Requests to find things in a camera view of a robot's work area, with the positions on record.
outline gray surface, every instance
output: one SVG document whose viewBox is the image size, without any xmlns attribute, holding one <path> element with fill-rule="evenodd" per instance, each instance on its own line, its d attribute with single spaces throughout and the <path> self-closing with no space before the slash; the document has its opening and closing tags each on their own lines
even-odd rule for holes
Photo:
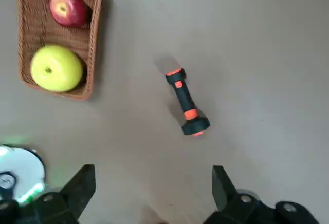
<svg viewBox="0 0 329 224">
<path fill-rule="evenodd" d="M 267 204 L 293 200 L 329 222 L 329 0 L 113 0 L 86 102 L 20 83 L 16 0 L 0 5 L 1 138 L 38 148 L 51 186 L 96 164 L 82 223 L 201 223 L 213 164 Z M 201 138 L 168 110 L 163 54 L 212 122 Z"/>
</svg>

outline red apple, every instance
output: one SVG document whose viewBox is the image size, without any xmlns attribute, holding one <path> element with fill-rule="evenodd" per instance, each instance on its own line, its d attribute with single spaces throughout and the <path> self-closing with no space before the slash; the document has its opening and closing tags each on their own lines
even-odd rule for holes
<svg viewBox="0 0 329 224">
<path fill-rule="evenodd" d="M 83 0 L 50 0 L 50 12 L 63 26 L 81 27 L 88 20 L 88 6 Z"/>
</svg>

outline white disc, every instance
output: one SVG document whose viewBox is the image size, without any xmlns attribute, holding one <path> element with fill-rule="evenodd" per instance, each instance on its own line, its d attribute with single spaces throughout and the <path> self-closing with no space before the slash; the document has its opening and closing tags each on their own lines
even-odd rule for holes
<svg viewBox="0 0 329 224">
<path fill-rule="evenodd" d="M 45 168 L 40 159 L 23 148 L 0 146 L 0 173 L 11 172 L 17 178 L 13 199 L 24 203 L 44 189 Z M 9 189 L 14 184 L 10 175 L 0 175 L 0 186 Z"/>
</svg>

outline fruit basket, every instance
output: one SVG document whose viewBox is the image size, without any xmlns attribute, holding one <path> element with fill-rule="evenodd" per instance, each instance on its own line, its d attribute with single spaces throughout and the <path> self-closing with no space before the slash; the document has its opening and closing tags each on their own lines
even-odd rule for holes
<svg viewBox="0 0 329 224">
<path fill-rule="evenodd" d="M 54 93 L 75 99 L 87 99 L 93 92 L 96 40 L 102 0 L 84 0 L 91 8 L 91 22 L 81 28 L 63 27 L 52 17 L 49 0 L 18 0 L 19 7 L 19 70 L 23 82 L 40 88 L 30 74 L 34 53 L 47 44 L 57 44 L 74 52 L 85 66 L 84 78 L 73 90 Z"/>
</svg>

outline screw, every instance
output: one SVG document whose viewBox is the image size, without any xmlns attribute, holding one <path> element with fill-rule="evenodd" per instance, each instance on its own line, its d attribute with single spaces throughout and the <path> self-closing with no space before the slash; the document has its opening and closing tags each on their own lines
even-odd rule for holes
<svg viewBox="0 0 329 224">
<path fill-rule="evenodd" d="M 43 198 L 43 201 L 44 202 L 49 202 L 49 201 L 52 201 L 53 200 L 53 196 L 52 195 L 47 195 Z"/>
<path fill-rule="evenodd" d="M 4 210 L 5 208 L 7 208 L 9 206 L 9 203 L 4 202 L 2 204 L 0 204 L 0 210 Z"/>
<path fill-rule="evenodd" d="M 241 201 L 242 202 L 251 202 L 251 198 L 247 195 L 242 195 L 241 196 Z"/>
<path fill-rule="evenodd" d="M 297 211 L 296 208 L 290 203 L 286 203 L 283 207 L 288 212 L 296 212 Z"/>
</svg>

